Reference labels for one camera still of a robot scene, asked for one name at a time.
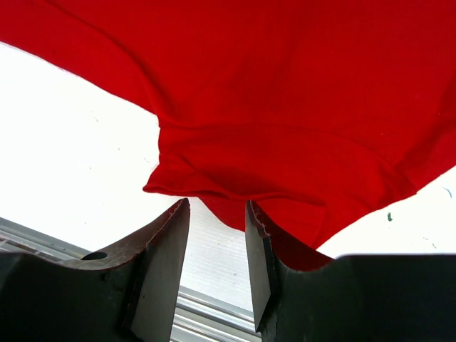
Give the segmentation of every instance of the round hole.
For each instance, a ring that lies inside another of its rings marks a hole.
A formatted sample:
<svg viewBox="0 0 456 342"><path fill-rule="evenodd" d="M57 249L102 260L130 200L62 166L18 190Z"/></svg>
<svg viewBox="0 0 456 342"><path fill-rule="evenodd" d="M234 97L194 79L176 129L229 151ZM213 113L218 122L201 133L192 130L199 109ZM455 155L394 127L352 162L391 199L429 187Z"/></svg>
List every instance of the round hole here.
<svg viewBox="0 0 456 342"><path fill-rule="evenodd" d="M101 259L106 258L107 256L108 255L105 252L93 252L93 253L87 254L81 260L101 260Z"/></svg>

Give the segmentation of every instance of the red fabric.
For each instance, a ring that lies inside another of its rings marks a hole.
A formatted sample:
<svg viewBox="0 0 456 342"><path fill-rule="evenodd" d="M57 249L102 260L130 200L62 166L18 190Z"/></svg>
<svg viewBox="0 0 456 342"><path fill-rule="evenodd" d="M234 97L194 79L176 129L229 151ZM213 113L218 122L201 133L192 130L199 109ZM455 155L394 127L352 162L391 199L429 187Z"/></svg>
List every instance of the red fabric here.
<svg viewBox="0 0 456 342"><path fill-rule="evenodd" d="M238 229L317 247L456 165L454 0L6 0L0 40L155 113L145 191Z"/></svg>

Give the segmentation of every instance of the scratch mark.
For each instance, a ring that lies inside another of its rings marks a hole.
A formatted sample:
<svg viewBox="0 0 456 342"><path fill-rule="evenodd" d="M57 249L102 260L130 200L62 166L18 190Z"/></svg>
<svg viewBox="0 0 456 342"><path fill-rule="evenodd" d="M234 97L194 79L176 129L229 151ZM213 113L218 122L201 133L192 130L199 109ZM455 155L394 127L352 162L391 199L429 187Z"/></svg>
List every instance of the scratch mark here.
<svg viewBox="0 0 456 342"><path fill-rule="evenodd" d="M450 198L453 198L451 191L449 191L449 189L447 189L446 187L444 187L444 189L448 191L448 193L450 194Z"/></svg>

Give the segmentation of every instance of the white surface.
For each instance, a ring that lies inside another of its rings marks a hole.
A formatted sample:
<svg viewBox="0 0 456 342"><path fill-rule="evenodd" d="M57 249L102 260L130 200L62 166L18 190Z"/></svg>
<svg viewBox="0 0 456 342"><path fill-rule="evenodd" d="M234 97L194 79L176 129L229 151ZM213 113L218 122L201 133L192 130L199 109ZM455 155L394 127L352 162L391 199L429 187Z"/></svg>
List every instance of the white surface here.
<svg viewBox="0 0 456 342"><path fill-rule="evenodd" d="M95 250L147 224L176 197L146 194L158 163L154 115L0 44L0 217ZM453 252L456 169L367 217L320 250ZM244 234L198 200L181 285L251 310ZM388 212L393 221L388 221Z"/></svg>

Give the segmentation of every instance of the red cloth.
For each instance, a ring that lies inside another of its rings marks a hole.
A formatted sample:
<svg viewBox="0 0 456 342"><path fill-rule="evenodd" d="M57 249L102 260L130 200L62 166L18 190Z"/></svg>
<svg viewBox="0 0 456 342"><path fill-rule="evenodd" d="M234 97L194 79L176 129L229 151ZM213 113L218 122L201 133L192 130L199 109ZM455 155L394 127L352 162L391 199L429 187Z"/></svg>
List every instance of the red cloth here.
<svg viewBox="0 0 456 342"><path fill-rule="evenodd" d="M3 0L0 40L155 113L145 191L238 229L317 247L456 165L454 0Z"/></svg>

